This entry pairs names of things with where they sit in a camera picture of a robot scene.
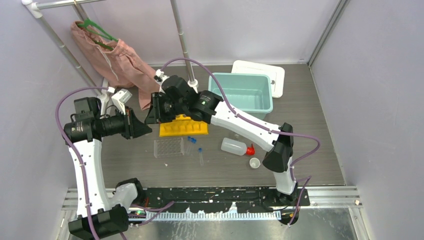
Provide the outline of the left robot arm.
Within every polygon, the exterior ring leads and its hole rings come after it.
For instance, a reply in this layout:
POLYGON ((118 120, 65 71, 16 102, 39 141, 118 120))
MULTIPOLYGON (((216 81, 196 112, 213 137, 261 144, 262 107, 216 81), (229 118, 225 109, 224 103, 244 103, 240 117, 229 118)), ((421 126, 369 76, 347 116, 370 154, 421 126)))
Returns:
POLYGON ((82 240, 123 235, 130 224, 130 206, 141 206, 146 193, 137 178, 130 178, 119 182, 114 195, 108 196, 101 161, 102 139, 121 135, 131 140, 150 134, 152 129, 138 120, 130 107, 102 117, 101 101, 96 97, 77 99, 74 107, 72 121, 63 128, 74 164, 78 197, 76 219, 68 223, 69 232, 82 240))

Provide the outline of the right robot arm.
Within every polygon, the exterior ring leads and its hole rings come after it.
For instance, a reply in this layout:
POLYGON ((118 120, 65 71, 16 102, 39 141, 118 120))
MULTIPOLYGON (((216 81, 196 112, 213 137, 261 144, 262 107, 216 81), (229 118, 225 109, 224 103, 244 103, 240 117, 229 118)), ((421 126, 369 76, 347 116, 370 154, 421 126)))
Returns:
POLYGON ((151 95, 145 124, 170 123, 178 115, 186 115, 193 121, 231 130, 266 152, 262 164, 273 172, 279 202, 288 206, 297 199, 297 183, 290 170, 294 145, 290 124, 265 122, 231 105, 223 96, 209 90, 196 92, 177 75, 156 75, 154 80, 160 91, 151 95))

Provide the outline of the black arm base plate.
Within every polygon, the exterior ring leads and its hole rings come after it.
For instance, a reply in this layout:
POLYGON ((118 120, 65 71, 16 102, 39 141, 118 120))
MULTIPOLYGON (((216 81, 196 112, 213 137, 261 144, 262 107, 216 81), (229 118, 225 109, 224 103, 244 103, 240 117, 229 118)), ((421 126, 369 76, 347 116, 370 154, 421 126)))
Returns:
POLYGON ((159 209, 168 203, 169 213, 204 212, 227 213, 235 205, 237 213, 267 213, 273 209, 290 210, 297 203, 309 206, 308 191, 297 189, 294 194, 283 196, 273 187, 149 187, 133 202, 145 208, 159 209))

